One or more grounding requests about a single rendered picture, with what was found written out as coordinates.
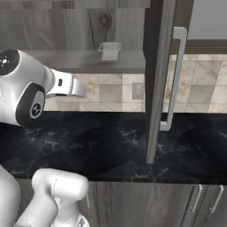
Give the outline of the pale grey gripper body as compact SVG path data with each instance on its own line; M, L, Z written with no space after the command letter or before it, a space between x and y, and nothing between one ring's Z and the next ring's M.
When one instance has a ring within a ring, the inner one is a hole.
M77 79L73 79L71 95L79 98L84 98L86 96L85 86Z

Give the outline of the grey wood wall cabinet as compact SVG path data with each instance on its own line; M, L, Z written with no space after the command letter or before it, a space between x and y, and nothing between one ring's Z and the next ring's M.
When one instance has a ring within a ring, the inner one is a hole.
M0 50L19 49L72 73L145 71L145 10L150 0L0 0ZM101 43L120 43L103 61Z

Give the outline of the grey wall outlet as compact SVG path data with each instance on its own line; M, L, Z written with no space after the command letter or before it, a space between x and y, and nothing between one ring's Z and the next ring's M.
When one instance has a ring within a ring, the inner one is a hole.
M132 98L143 99L145 95L145 85L142 82L132 83Z

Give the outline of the grey wood wall cabinet door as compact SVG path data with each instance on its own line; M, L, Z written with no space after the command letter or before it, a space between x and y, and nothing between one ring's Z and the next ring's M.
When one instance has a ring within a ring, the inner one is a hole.
M168 63L174 33L177 0L151 0L145 10L145 114L146 162L154 163L162 107L166 89Z

